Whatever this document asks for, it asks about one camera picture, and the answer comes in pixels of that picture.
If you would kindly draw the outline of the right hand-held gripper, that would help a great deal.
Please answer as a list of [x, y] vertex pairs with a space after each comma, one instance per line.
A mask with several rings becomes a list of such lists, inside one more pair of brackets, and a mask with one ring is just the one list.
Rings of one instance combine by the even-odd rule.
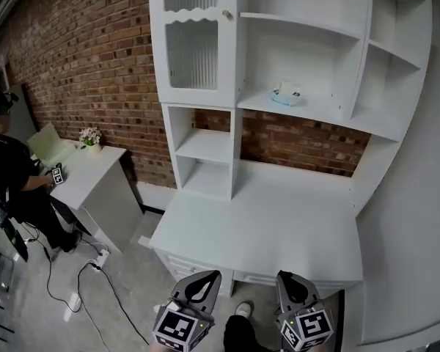
[[[282, 311], [276, 319], [276, 325], [287, 349], [308, 351], [327, 342], [334, 333], [334, 325], [330, 310], [322, 301], [317, 301], [319, 294], [316, 286], [302, 276], [279, 271], [276, 289]], [[299, 304], [310, 305], [292, 309]]]

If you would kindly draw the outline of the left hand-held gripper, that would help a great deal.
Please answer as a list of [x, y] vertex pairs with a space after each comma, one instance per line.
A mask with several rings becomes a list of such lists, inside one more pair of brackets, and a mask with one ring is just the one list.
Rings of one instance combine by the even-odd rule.
[[[201, 271], [181, 279], [160, 306], [154, 340], [172, 351], [193, 351], [215, 325], [213, 311], [221, 287], [220, 271]], [[200, 310], [182, 302], [200, 304]]]

